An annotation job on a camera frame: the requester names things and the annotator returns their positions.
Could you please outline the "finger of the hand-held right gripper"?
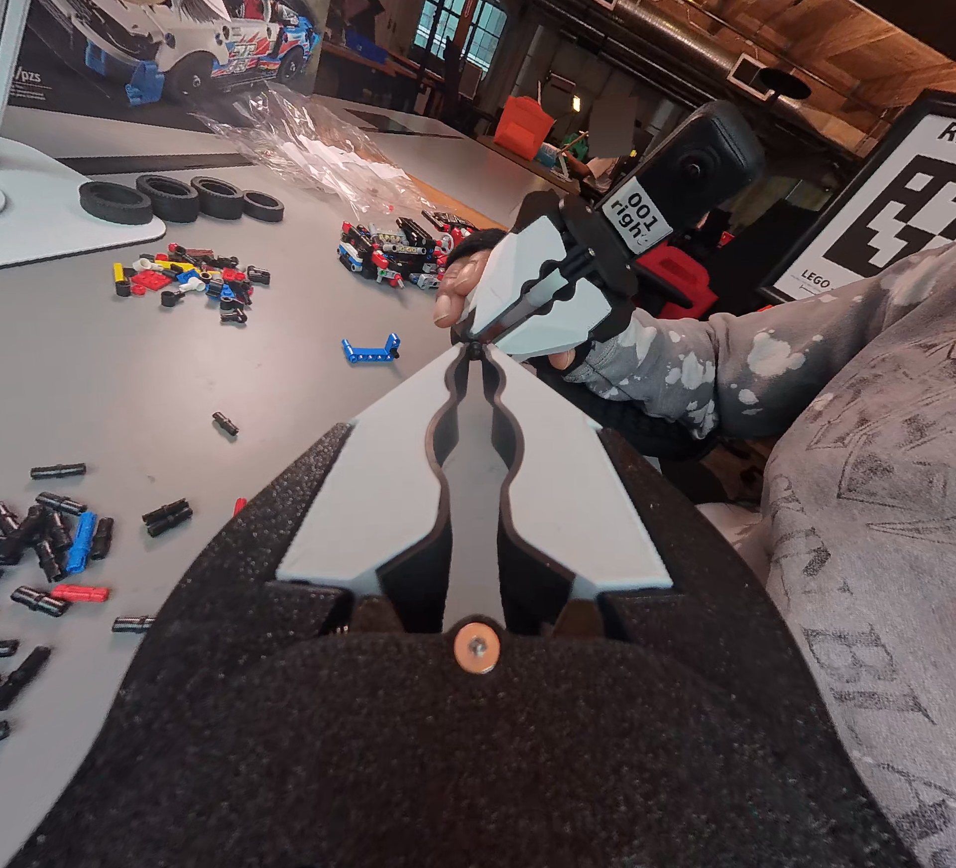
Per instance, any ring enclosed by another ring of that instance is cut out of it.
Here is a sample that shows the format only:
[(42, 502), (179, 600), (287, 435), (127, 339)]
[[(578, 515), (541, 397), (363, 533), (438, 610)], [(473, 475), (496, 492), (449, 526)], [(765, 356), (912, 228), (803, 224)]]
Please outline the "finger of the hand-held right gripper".
[(515, 360), (573, 349), (612, 312), (605, 292), (586, 278), (536, 281), (526, 293), (482, 279), (482, 339)]
[(541, 311), (569, 284), (560, 271), (566, 257), (552, 218), (507, 233), (468, 296), (467, 340), (494, 342)]

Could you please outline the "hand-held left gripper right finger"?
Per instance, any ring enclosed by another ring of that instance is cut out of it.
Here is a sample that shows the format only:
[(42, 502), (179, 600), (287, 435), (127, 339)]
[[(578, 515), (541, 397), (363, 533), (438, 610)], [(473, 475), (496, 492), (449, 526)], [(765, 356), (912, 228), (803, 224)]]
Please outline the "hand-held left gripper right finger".
[(500, 508), (508, 534), (572, 599), (669, 590), (673, 580), (599, 438), (600, 425), (496, 347), (494, 417), (513, 434)]

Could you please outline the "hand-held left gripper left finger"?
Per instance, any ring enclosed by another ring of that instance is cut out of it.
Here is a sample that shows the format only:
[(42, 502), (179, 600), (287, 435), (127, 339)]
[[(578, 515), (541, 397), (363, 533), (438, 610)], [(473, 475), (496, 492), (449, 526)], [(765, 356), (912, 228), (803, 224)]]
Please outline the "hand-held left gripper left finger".
[(277, 580), (386, 594), (388, 567), (448, 522), (445, 464), (470, 366), (468, 350), (452, 347), (349, 422)]

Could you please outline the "blue toy brick beam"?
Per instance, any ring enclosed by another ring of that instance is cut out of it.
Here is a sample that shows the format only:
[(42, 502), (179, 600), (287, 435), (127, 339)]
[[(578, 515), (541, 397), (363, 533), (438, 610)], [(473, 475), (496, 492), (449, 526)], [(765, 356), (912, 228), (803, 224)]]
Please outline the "blue toy brick beam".
[(400, 358), (400, 337), (396, 333), (388, 335), (383, 346), (359, 347), (347, 338), (341, 339), (341, 348), (345, 360), (351, 365), (392, 363)]

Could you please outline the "person's right forearm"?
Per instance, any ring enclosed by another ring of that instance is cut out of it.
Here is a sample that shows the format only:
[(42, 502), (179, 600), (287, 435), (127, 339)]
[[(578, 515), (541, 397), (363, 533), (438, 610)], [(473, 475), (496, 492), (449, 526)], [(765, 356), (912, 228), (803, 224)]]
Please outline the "person's right forearm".
[(784, 432), (868, 345), (926, 311), (954, 324), (954, 245), (875, 277), (743, 316), (660, 321), (636, 309), (617, 336), (564, 373), (604, 400), (635, 403), (696, 439)]

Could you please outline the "grey desk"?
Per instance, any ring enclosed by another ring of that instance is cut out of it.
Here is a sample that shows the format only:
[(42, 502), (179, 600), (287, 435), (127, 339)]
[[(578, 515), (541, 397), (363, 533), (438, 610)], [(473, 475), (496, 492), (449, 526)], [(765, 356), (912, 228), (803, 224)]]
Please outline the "grey desk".
[[(12, 108), (3, 136), (127, 186), (146, 172), (221, 178), (274, 195), (285, 217), (276, 225), (200, 217), (166, 234), (270, 270), (271, 285), (256, 291), (242, 327), (221, 325), (195, 296), (169, 311), (155, 295), (117, 298), (112, 264), (130, 263), (148, 245), (2, 270), (1, 490), (92, 464), (157, 469), (166, 480), (179, 472), (207, 501), (199, 553), (236, 499), (257, 495), (332, 425), (448, 348), (432, 325), (430, 294), (391, 291), (341, 269), (335, 251), (347, 211), (338, 198), (243, 162), (214, 135)], [(391, 333), (400, 337), (399, 360), (345, 360), (343, 337), (378, 347)], [(212, 422), (214, 411), (233, 420), (237, 437)], [(2, 866), (101, 727), (66, 762), (47, 752), (2, 760)]]

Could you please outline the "person's right hand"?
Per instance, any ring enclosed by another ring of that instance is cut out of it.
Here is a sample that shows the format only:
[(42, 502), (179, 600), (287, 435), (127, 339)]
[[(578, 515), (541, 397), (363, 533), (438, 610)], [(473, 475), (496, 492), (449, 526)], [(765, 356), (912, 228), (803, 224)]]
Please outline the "person's right hand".
[[(479, 229), (448, 254), (445, 274), (437, 290), (434, 322), (440, 328), (453, 328), (464, 311), (468, 295), (484, 273), (492, 249), (506, 235), (502, 229)], [(583, 384), (598, 371), (587, 362), (596, 350), (593, 343), (583, 348), (553, 354), (548, 358), (534, 358), (524, 362), (542, 381), (565, 384)]]

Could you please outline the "orange plastic bin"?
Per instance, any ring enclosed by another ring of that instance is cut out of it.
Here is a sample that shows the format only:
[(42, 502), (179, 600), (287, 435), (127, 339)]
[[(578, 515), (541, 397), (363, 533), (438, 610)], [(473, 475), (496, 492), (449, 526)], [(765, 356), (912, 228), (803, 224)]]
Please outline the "orange plastic bin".
[(531, 161), (545, 142), (555, 121), (536, 99), (509, 96), (503, 106), (493, 141), (517, 158)]

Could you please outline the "clear plastic bags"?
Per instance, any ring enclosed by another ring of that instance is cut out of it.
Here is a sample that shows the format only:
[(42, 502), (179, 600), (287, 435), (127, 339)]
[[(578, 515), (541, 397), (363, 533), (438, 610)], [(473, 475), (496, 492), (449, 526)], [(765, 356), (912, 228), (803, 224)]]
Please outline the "clear plastic bags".
[(301, 188), (336, 195), (360, 219), (435, 208), (404, 170), (317, 97), (264, 85), (186, 107), (245, 157)]

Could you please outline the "framed black-white marker sign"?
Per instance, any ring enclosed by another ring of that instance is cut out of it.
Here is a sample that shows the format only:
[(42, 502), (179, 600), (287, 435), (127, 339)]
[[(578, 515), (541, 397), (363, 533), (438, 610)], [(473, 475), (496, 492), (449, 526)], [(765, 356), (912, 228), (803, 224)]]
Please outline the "framed black-white marker sign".
[(926, 89), (759, 288), (816, 297), (955, 239), (955, 94)]

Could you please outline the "long blue toy pin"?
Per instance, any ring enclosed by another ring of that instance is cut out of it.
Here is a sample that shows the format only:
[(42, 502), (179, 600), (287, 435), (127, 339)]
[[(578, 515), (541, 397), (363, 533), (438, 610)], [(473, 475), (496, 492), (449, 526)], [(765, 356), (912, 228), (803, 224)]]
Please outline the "long blue toy pin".
[(99, 517), (94, 512), (86, 511), (78, 516), (74, 539), (66, 555), (65, 574), (78, 575), (86, 569), (93, 549), (98, 523)]

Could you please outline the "brown cardboard box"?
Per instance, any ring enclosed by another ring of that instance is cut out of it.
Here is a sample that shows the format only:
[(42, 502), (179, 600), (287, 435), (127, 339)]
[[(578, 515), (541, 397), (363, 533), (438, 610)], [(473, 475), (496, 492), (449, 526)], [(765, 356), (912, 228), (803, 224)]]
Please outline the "brown cardboard box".
[(326, 22), (328, 37), (344, 40), (349, 30), (369, 40), (376, 38), (376, 17), (384, 12), (379, 0), (330, 0)]

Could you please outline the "person's grey printed hoodie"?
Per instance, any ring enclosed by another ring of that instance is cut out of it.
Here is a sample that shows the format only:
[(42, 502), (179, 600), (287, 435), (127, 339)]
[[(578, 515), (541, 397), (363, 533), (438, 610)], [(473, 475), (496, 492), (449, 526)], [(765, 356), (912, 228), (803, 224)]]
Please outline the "person's grey printed hoodie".
[(954, 340), (853, 366), (776, 445), (768, 589), (860, 778), (954, 866)]

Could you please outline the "pile of black pins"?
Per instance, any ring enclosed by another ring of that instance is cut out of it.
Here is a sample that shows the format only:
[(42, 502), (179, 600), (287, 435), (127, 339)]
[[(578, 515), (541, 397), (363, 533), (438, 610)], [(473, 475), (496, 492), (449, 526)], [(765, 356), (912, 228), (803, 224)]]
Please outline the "pile of black pins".
[[(207, 501), (179, 472), (105, 470), (2, 488), (2, 760), (81, 755), (99, 730), (140, 631), (201, 549)], [(64, 573), (78, 516), (99, 517), (86, 569)], [(50, 596), (65, 582), (109, 587), (105, 603)]]

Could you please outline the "white book stand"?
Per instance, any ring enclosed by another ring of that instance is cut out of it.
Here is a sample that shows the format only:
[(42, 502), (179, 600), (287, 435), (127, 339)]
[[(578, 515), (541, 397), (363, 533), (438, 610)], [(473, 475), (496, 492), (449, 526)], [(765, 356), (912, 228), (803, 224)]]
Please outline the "white book stand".
[[(162, 0), (127, 0), (155, 3)], [(31, 0), (1, 0), (1, 112), (6, 112)], [(124, 225), (90, 214), (80, 202), (87, 179), (42, 151), (1, 140), (1, 265), (12, 267), (160, 240), (152, 214)]]

